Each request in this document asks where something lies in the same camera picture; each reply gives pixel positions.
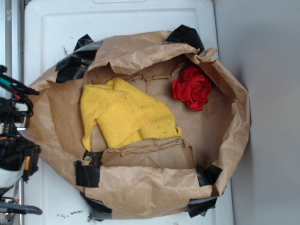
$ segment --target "gray wall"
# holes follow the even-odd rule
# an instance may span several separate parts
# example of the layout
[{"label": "gray wall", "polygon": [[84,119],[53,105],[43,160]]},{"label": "gray wall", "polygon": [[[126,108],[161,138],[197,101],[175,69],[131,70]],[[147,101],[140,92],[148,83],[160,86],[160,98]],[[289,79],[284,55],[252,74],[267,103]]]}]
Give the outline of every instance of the gray wall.
[{"label": "gray wall", "polygon": [[214,5],[220,59],[251,101],[251,137],[232,178],[235,224],[298,225],[300,1]]}]

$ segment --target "paper bag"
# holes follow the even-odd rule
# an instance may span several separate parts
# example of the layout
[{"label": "paper bag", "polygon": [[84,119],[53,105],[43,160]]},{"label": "paper bag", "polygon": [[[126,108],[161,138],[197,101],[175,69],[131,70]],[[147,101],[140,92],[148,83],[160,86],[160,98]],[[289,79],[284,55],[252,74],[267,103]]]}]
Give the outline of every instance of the paper bag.
[{"label": "paper bag", "polygon": [[[90,41],[31,85],[41,94],[30,97],[34,116],[23,135],[41,146],[41,158],[78,189],[98,219],[151,218],[187,210],[193,216],[203,202],[213,206],[223,194],[244,153],[250,129],[247,90],[220,60],[210,61],[216,49],[198,55],[199,49],[187,43],[166,44],[170,34]],[[191,63],[213,82],[201,112],[172,97],[173,80]],[[114,77],[164,102],[182,137],[109,149],[96,125],[92,153],[87,153],[82,144],[83,86]],[[86,177],[76,174],[81,170]]]}]

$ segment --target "dirt speck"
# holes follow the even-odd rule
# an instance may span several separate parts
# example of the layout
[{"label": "dirt speck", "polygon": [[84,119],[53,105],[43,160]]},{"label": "dirt speck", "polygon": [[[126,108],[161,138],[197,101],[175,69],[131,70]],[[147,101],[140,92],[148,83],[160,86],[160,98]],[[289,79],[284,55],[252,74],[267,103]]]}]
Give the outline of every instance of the dirt speck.
[{"label": "dirt speck", "polygon": [[66,48],[64,46],[62,48],[64,49],[65,56],[68,56],[68,52],[67,52]]}]

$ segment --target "metal frame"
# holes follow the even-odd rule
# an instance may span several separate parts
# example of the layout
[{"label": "metal frame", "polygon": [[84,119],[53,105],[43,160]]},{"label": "metal frame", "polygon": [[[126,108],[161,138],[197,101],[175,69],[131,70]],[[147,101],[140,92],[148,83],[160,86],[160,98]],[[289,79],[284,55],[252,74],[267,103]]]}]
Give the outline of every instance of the metal frame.
[{"label": "metal frame", "polygon": [[[0,0],[0,64],[8,70],[6,75],[23,81],[24,0]],[[0,97],[10,98],[10,93],[0,90]],[[24,183],[19,180],[18,195],[24,204]],[[15,218],[14,224],[24,225],[24,215]]]}]

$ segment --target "white surface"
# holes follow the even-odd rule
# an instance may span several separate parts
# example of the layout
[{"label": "white surface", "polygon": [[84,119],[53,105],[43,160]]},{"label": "white surface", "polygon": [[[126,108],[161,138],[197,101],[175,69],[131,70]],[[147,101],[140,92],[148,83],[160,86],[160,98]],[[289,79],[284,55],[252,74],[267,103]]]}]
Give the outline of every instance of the white surface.
[{"label": "white surface", "polygon": [[13,186],[23,175],[25,162],[19,171],[4,170],[0,168],[0,188],[9,188]]},{"label": "white surface", "polygon": [[236,225],[300,224],[300,1],[215,0],[220,58],[250,93]]},{"label": "white surface", "polygon": [[95,4],[91,0],[33,0],[25,9],[25,84],[72,53],[85,34],[98,41],[114,35],[197,29],[205,48],[217,47],[210,0],[144,0]]},{"label": "white surface", "polygon": [[[217,47],[213,5],[210,0],[34,0],[25,11],[25,84],[71,53],[77,39],[89,34],[95,41],[113,36],[156,30],[174,30],[181,24],[196,28],[206,48]],[[89,212],[79,193],[40,160],[40,170],[25,184],[25,204],[36,205],[42,216],[26,215],[30,225],[83,225]],[[101,224],[118,224],[105,220]],[[124,224],[232,225],[230,184],[205,217],[187,213]]]}]

